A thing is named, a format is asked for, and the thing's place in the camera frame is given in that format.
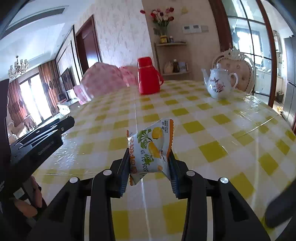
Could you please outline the person's hand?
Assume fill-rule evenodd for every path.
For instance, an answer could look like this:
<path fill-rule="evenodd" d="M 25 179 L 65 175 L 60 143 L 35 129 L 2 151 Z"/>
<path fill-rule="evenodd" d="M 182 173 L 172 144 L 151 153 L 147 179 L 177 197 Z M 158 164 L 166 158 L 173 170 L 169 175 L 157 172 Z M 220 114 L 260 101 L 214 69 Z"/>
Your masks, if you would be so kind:
<path fill-rule="evenodd" d="M 42 208 L 42 194 L 39 189 L 39 185 L 36 182 L 34 176 L 31 176 L 29 178 L 29 181 L 33 188 L 33 204 L 36 205 L 36 207 L 38 208 Z M 14 205 L 27 218 L 34 217 L 38 214 L 38 211 L 35 207 L 29 205 L 27 202 L 24 202 L 22 200 L 14 199 Z"/>

